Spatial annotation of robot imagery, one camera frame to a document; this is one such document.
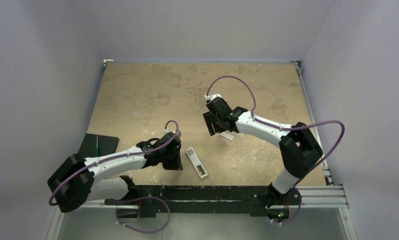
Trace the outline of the white battery cover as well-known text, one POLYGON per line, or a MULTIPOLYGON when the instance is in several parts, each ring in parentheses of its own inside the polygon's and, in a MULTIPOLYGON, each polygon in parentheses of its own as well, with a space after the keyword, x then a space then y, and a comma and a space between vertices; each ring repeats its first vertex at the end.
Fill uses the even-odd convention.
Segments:
POLYGON ((229 141, 233 141, 234 140, 234 136, 232 134, 230 134, 228 131, 224 131, 220 133, 220 136, 229 140, 229 141))

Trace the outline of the white remote control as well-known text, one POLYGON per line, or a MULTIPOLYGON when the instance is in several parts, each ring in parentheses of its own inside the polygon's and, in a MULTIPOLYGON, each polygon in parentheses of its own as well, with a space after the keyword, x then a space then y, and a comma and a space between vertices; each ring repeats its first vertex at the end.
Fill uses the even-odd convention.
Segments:
POLYGON ((186 152, 186 155, 188 156, 190 162, 192 163, 192 165, 193 165, 193 167, 195 168, 195 170, 196 170, 196 172, 197 172, 198 175, 199 175, 199 173, 198 173, 197 168, 202 167, 203 170, 205 171, 205 174, 204 174, 203 176, 200 176, 200 175, 199 175, 199 177, 200 177, 201 179, 206 178, 206 177, 208 176, 208 172, 207 172, 206 169, 204 168, 204 165, 202 164, 202 162, 201 162, 201 160, 199 159, 199 157, 198 157, 197 153, 195 152, 195 150, 194 150, 192 147, 190 147, 190 148, 187 148, 187 149, 185 150, 185 152, 186 152))

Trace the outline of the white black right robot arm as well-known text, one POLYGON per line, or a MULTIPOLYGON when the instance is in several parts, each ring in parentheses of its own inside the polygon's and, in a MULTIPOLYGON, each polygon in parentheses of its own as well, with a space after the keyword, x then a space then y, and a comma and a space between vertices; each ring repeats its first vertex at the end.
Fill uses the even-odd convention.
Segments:
POLYGON ((250 135, 280 150, 283 169, 269 185, 268 197, 276 204, 288 197, 288 191, 302 180, 323 156, 323 150, 307 125, 288 125, 262 117, 253 118, 243 107, 231 108, 219 95, 205 97, 208 111, 203 114, 211 136, 233 132, 250 135))

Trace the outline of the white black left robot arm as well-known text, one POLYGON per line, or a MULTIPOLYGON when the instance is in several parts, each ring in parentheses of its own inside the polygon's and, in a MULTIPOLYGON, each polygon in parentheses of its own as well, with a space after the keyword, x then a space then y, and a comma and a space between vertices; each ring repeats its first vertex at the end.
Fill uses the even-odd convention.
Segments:
POLYGON ((180 131, 168 131, 161 138, 141 141, 124 151, 104 156, 82 158, 69 156, 47 180, 52 192, 51 206, 69 213, 85 202, 111 199, 132 204, 137 197, 136 186, 128 176, 112 176, 141 170, 159 164, 165 170, 181 171, 180 131))

